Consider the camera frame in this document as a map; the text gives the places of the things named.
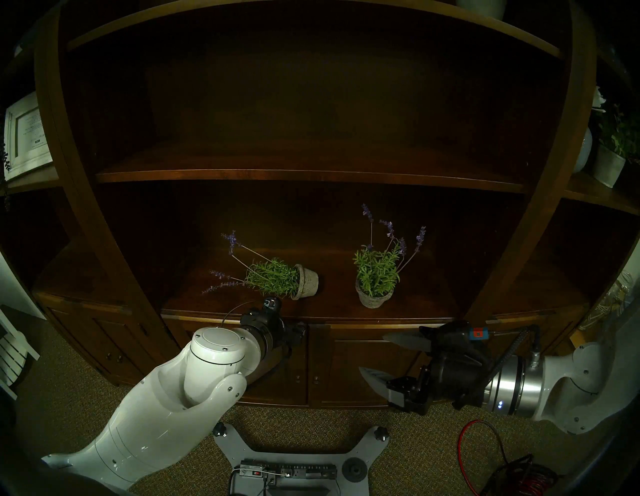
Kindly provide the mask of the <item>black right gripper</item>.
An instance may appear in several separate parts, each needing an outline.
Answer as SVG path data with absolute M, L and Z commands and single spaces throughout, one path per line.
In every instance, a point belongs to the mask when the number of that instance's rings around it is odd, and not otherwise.
M 472 327 L 466 321 L 386 333 L 384 341 L 423 352 L 430 362 L 421 366 L 417 377 L 395 378 L 367 367 L 359 367 L 359 371 L 377 395 L 404 412 L 425 415 L 434 401 L 455 402 L 461 396 L 481 406 L 483 393 L 469 391 L 492 367 L 494 359 L 485 344 L 488 337 L 487 327 Z

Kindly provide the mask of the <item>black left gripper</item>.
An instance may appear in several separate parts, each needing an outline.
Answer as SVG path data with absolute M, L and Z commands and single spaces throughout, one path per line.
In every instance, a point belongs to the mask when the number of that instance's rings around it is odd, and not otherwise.
M 260 352 L 270 352 L 282 346 L 285 350 L 295 348 L 307 334 L 305 322 L 287 324 L 278 312 L 269 309 L 250 309 L 241 316 L 240 328 L 256 338 Z

